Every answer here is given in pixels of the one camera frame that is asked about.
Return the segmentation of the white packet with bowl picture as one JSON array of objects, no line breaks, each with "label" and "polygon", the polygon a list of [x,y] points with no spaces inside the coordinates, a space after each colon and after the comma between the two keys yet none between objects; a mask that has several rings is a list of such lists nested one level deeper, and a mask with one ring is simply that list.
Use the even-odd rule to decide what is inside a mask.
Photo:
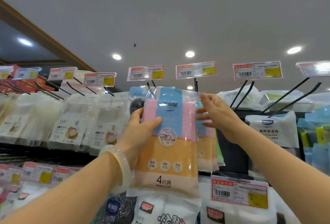
[{"label": "white packet with bowl picture", "polygon": [[89,155],[98,156],[106,145],[115,145],[129,120],[129,93],[101,95],[96,104],[97,114],[89,131]]},{"label": "white packet with bowl picture", "polygon": [[73,94],[68,97],[54,124],[48,147],[79,151],[86,130],[89,109],[90,103],[87,96]]}]

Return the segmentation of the pink blue orange cloth packet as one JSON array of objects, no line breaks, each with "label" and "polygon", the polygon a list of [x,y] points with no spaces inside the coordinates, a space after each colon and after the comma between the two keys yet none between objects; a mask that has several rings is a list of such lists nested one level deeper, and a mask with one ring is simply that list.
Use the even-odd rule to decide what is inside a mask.
[{"label": "pink blue orange cloth packet", "polygon": [[168,193],[200,198],[196,113],[200,93],[163,87],[146,99],[142,123],[161,117],[140,153],[127,194]]}]

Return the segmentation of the black metal display hooks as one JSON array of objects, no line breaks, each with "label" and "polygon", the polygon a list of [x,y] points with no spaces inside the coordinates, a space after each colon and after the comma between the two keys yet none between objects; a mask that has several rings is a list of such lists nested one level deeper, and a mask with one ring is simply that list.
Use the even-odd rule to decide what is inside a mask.
[{"label": "black metal display hooks", "polygon": [[[52,85],[54,88],[58,89],[59,91],[62,91],[64,92],[65,94],[71,96],[72,94],[68,93],[67,91],[65,91],[64,89],[60,88],[59,86],[57,86],[56,84],[52,83],[51,81],[47,80],[47,79],[43,79],[46,81],[46,83]],[[30,85],[31,87],[37,89],[39,92],[42,92],[48,96],[51,96],[57,100],[64,100],[64,96],[60,96],[59,93],[55,93],[55,92],[51,92],[51,91],[48,91],[47,89],[43,89],[41,87],[41,85],[39,85],[39,83],[37,83],[36,81],[34,82],[39,88],[36,88],[35,86],[32,86]],[[28,92],[25,92],[21,89],[18,89],[17,87],[14,87],[14,85],[12,85],[11,83],[9,83],[10,86],[8,86],[9,88],[12,88],[18,92],[21,92],[21,93],[26,93],[26,94],[30,94]],[[86,96],[87,94],[83,94],[81,93],[80,91],[74,89],[68,82],[67,84],[69,85],[69,87],[71,87],[73,90],[75,90],[77,92],[77,94],[80,94],[81,96]],[[267,107],[266,109],[264,110],[238,110],[237,108],[239,107],[239,105],[242,103],[242,101],[245,99],[245,97],[248,95],[248,93],[251,91],[252,89],[252,84],[250,85],[250,88],[248,90],[248,92],[245,94],[245,96],[242,98],[242,100],[239,102],[239,104],[237,105],[237,107],[234,109],[234,111],[236,112],[236,114],[239,116],[239,118],[241,119],[244,119],[247,115],[267,115],[269,117],[272,117],[274,115],[277,115],[277,114],[283,114],[285,111],[284,109],[286,109],[287,107],[295,104],[296,102],[300,101],[301,99],[311,95],[313,92],[315,92],[319,87],[320,87],[321,83],[319,82],[318,84],[316,84],[316,86],[308,93],[305,93],[303,96],[297,98],[296,100],[294,100],[293,102],[291,102],[290,104],[288,104],[287,106],[283,107],[282,109],[280,109],[279,111],[276,111],[276,112],[272,112],[272,111],[268,111],[268,109],[272,106],[274,106],[277,102],[279,102],[280,100],[282,100],[284,97],[286,97],[287,95],[289,95],[292,91],[294,91],[296,88],[298,88],[298,85],[296,87],[294,87],[293,89],[291,89],[290,91],[288,91],[286,94],[284,94],[282,97],[280,97],[277,101],[275,101],[272,105],[270,105],[269,107]]]}]

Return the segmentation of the white packet with red label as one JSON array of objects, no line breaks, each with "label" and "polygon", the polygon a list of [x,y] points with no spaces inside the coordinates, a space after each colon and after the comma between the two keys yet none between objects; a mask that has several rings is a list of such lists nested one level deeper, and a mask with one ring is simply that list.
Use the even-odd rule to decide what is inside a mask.
[{"label": "white packet with red label", "polygon": [[200,199],[145,193],[137,197],[131,224],[196,224],[200,207]]},{"label": "white packet with red label", "polygon": [[201,197],[199,224],[277,224],[277,212],[271,199],[268,209],[212,201],[210,179],[199,181]]}]

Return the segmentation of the pale jade bangle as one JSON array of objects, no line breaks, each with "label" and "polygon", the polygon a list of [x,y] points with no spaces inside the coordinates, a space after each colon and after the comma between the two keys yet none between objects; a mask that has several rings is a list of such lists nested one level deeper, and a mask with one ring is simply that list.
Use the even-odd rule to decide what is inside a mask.
[{"label": "pale jade bangle", "polygon": [[127,191],[127,189],[130,186],[130,182],[131,182],[133,173],[131,171],[131,168],[130,168],[130,165],[129,165],[129,162],[128,162],[126,156],[115,145],[109,144],[109,145],[104,146],[100,150],[98,157],[100,157],[101,155],[103,155],[103,153],[106,153],[106,152],[111,153],[115,157],[115,159],[117,160],[117,162],[121,168],[122,179],[116,183],[115,187],[111,191],[111,193],[113,195],[118,195],[118,194],[121,194],[121,193]]}]

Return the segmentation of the red yellow shelf price label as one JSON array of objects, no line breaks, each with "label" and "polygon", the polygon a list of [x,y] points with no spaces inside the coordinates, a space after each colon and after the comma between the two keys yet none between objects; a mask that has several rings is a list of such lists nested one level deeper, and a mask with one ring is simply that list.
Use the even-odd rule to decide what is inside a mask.
[{"label": "red yellow shelf price label", "polygon": [[31,181],[39,184],[50,184],[55,166],[35,162],[25,162],[20,181]]},{"label": "red yellow shelf price label", "polygon": [[264,181],[211,176],[211,200],[268,209],[268,183]]},{"label": "red yellow shelf price label", "polygon": [[57,167],[53,172],[51,186],[56,186],[78,172],[77,168]]},{"label": "red yellow shelf price label", "polygon": [[23,169],[0,164],[0,183],[19,184]]}]

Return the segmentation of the row of white cloth packets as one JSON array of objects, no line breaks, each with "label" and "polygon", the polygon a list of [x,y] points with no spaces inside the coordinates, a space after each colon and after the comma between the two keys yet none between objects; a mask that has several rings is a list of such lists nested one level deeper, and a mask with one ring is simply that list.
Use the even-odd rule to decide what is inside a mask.
[{"label": "row of white cloth packets", "polygon": [[13,95],[0,113],[0,143],[47,147],[63,105],[44,93]]}]

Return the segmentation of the person's right forearm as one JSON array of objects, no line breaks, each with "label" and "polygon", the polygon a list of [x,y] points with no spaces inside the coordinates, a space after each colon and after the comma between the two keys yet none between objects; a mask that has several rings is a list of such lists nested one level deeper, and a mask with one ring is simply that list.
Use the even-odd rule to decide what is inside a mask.
[{"label": "person's right forearm", "polygon": [[302,224],[330,224],[330,176],[245,123],[236,140]]}]

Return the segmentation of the person's left forearm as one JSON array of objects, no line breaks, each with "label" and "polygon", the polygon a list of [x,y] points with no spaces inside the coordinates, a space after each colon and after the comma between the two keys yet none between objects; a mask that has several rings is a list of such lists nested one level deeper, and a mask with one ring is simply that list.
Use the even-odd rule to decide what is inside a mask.
[{"label": "person's left forearm", "polygon": [[105,152],[0,224],[90,224],[121,177],[115,156]]}]

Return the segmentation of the steel scourer packet blue header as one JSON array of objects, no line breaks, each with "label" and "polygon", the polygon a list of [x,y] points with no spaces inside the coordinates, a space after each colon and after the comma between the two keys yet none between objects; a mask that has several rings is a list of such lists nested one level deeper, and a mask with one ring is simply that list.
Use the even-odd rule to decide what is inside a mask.
[{"label": "steel scourer packet blue header", "polygon": [[138,109],[144,108],[147,100],[154,100],[154,90],[146,85],[131,87],[129,90],[129,113],[130,116]]}]

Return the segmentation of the blue yellow sponge packets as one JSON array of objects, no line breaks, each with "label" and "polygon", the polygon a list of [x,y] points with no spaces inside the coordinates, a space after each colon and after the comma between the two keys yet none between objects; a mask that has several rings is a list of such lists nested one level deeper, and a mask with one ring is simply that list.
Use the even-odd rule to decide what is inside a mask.
[{"label": "blue yellow sponge packets", "polygon": [[330,176],[330,105],[305,113],[297,122],[305,162]]}]

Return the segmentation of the pile of small white packets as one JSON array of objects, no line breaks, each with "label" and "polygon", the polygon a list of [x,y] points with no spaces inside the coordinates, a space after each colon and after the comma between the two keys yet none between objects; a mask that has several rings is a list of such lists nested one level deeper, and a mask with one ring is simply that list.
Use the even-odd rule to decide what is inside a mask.
[{"label": "pile of small white packets", "polygon": [[0,204],[0,220],[52,188],[51,185],[29,181],[11,186],[8,192],[5,193],[4,202]]}]

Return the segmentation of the hanging stack of cloth packets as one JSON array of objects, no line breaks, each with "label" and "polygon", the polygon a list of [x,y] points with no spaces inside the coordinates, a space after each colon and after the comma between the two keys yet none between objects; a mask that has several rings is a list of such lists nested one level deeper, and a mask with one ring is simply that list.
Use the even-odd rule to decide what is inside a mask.
[{"label": "hanging stack of cloth packets", "polygon": [[210,122],[210,120],[196,121],[197,168],[199,172],[214,173],[224,165],[224,160],[216,130],[204,126],[203,122]]}]

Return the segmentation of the white cleaning block packet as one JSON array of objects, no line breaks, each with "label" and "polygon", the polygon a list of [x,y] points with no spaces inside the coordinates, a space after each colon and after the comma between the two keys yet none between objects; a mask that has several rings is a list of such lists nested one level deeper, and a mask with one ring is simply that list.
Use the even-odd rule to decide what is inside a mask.
[{"label": "white cleaning block packet", "polygon": [[287,148],[299,148],[297,121],[294,111],[267,115],[247,115],[245,122],[275,144]]}]

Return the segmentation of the person's right hand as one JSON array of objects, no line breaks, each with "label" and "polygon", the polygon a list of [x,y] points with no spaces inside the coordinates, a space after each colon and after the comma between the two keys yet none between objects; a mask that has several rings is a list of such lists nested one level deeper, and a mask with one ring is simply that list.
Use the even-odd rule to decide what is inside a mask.
[{"label": "person's right hand", "polygon": [[244,130],[247,125],[219,96],[213,95],[218,99],[218,106],[221,108],[221,129],[219,130],[229,142],[240,145],[244,138],[240,131]]}]

